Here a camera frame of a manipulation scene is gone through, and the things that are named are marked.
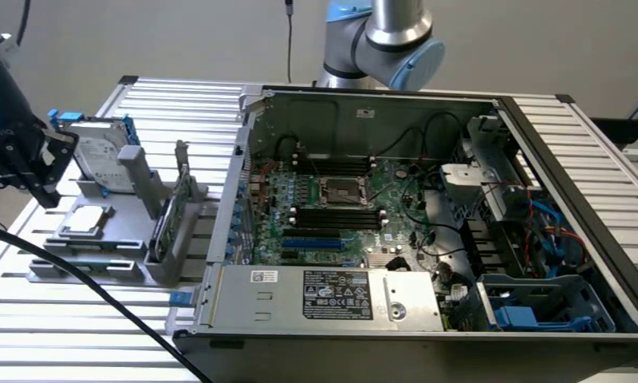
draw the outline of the warning label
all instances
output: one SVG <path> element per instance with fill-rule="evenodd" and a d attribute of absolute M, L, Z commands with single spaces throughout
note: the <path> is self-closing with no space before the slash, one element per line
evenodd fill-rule
<path fill-rule="evenodd" d="M 302 314 L 306 319 L 373 319 L 369 273 L 304 272 Z"/>

